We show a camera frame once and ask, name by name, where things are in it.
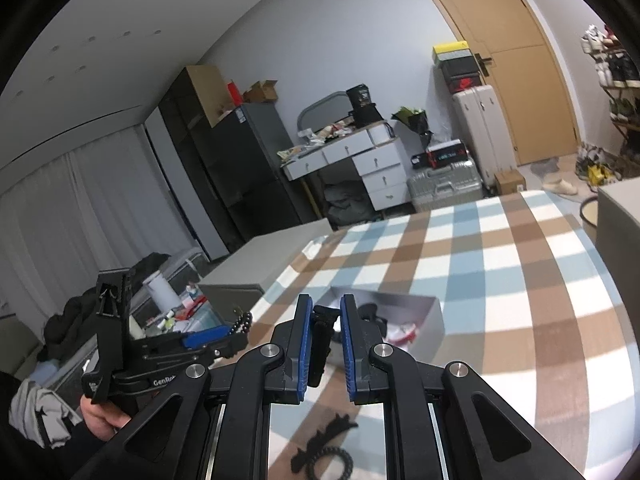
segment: blue gripper pad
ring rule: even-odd
[[[344,357],[344,375],[347,381],[349,400],[353,402],[356,396],[355,357],[351,341],[351,329],[347,316],[347,305],[344,296],[340,298],[340,330],[342,332],[342,354]]]
[[[228,326],[222,325],[201,330],[200,332],[194,332],[182,340],[182,346],[188,349],[196,349],[228,336],[230,330]]]
[[[310,296],[306,297],[306,307],[304,311],[304,325],[302,338],[300,340],[300,358],[298,360],[298,400],[305,400],[306,385],[309,378],[309,359],[311,359],[311,313],[314,309],[314,302]]]

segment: gray cloth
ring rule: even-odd
[[[56,393],[25,380],[11,401],[9,424],[40,447],[60,447],[82,421]]]

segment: beige slipper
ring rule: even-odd
[[[577,195],[578,188],[567,182],[564,178],[555,182],[547,182],[542,185],[542,189],[555,193],[557,195]]]

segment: white desk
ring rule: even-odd
[[[289,180],[296,180],[351,157],[374,209],[380,211],[411,201],[403,151],[402,142],[389,135],[386,123],[375,123],[300,156],[282,169]]]

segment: plaid bedspread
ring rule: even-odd
[[[469,363],[588,479],[616,477],[640,441],[640,358],[611,276],[562,200],[524,192],[353,227],[310,243],[254,307],[252,346],[329,286],[436,296],[446,335],[433,364]],[[273,405],[269,478],[335,413],[354,479],[385,475],[381,406],[348,402],[328,367],[301,406]],[[316,474],[337,478],[341,465]]]

